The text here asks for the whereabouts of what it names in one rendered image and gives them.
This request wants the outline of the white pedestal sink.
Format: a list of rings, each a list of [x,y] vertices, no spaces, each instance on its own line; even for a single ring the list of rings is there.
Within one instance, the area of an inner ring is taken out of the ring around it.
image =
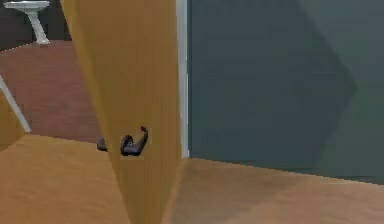
[[[7,9],[15,9],[25,13],[33,28],[36,43],[40,45],[49,44],[45,31],[41,25],[38,13],[50,5],[48,0],[22,0],[22,1],[8,1],[4,3]]]

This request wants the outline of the yellow wooden room door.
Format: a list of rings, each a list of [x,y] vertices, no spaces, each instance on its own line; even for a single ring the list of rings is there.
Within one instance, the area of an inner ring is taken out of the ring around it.
[[[176,0],[60,1],[130,222],[162,224],[181,161]]]

